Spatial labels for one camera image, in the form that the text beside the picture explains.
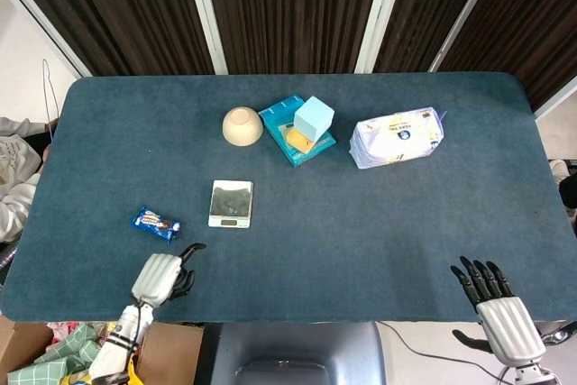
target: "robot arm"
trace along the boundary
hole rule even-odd
[[[203,243],[193,243],[180,256],[153,254],[146,261],[133,285],[134,304],[124,309],[90,366],[93,385],[128,382],[129,361],[154,320],[153,309],[189,293],[195,272],[184,269],[184,263],[195,251],[205,247]]]
[[[539,366],[545,345],[505,275],[491,261],[485,266],[461,257],[461,262],[469,276],[456,266],[451,271],[479,315],[487,341],[472,340],[460,332],[455,332],[455,336],[470,347],[494,353],[507,367],[515,368],[517,385],[557,385],[556,377]]]

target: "yellow sponge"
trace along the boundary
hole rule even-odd
[[[287,132],[287,143],[303,153],[309,153],[315,144],[308,140],[303,134],[299,133],[294,128],[290,128]]]

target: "table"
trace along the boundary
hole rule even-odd
[[[298,93],[335,110],[337,144],[293,169],[265,132],[227,143],[224,114]],[[358,170],[357,121],[447,111],[429,157]],[[210,228],[214,179],[254,182],[252,225]],[[170,246],[130,226],[183,222]],[[577,318],[577,242],[518,82],[503,73],[85,78],[69,91],[2,310],[110,320],[154,252],[206,243],[164,321],[474,320],[449,265],[493,260],[535,319]]]

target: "white plastic package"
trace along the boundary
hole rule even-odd
[[[368,169],[430,155],[443,137],[434,108],[395,113],[357,123],[351,155],[359,169]]]

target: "brown curtain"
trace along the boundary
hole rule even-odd
[[[372,0],[213,0],[231,74],[353,72]]]
[[[34,0],[91,72],[210,74],[194,0]]]
[[[427,71],[466,2],[395,0],[374,71]]]
[[[577,0],[479,0],[440,69],[510,72],[536,110],[577,76]]]

